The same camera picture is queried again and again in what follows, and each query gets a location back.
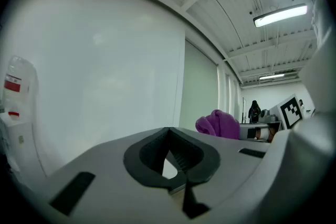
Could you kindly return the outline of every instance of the purple cloth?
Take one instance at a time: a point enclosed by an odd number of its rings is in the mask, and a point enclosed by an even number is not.
[[[196,129],[203,134],[229,139],[239,139],[239,122],[230,114],[214,110],[209,116],[196,121]]]

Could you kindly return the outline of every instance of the black rectangular marking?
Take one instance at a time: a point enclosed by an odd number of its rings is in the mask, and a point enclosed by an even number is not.
[[[250,156],[253,156],[253,157],[257,157],[257,158],[263,158],[264,155],[266,154],[266,152],[250,150],[249,148],[242,148],[238,152],[246,154],[246,155],[250,155]]]
[[[89,172],[80,172],[57,196],[50,205],[68,216],[79,199],[92,183],[95,175]]]

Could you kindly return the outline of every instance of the person in black clothing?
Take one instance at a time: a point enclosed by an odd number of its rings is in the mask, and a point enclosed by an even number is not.
[[[251,108],[248,111],[248,118],[250,119],[250,123],[257,122],[260,114],[261,114],[261,109],[257,101],[253,100]]]

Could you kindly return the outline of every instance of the fluorescent light fixture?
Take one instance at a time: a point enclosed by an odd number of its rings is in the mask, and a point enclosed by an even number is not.
[[[277,74],[277,75],[272,75],[272,76],[265,76],[265,77],[261,77],[261,78],[259,78],[259,80],[281,78],[281,77],[283,77],[284,75],[285,75],[285,74]]]
[[[253,19],[256,27],[268,25],[287,18],[304,15],[307,13],[307,5],[299,4],[288,8],[280,8],[274,12],[269,12]]]

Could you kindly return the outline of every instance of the white wall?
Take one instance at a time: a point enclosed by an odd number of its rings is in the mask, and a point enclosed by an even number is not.
[[[188,41],[184,59],[180,127],[196,131],[197,119],[218,107],[217,65]]]
[[[178,126],[184,40],[146,0],[22,0],[1,31],[0,81],[12,55],[35,66],[47,175],[96,144]]]
[[[305,85],[301,82],[243,89],[241,94],[241,97],[246,99],[247,113],[253,100],[258,102],[260,109],[270,109],[284,99],[290,97],[292,94],[296,94],[299,100],[303,100],[305,110],[314,109],[314,104],[310,95],[306,90]]]

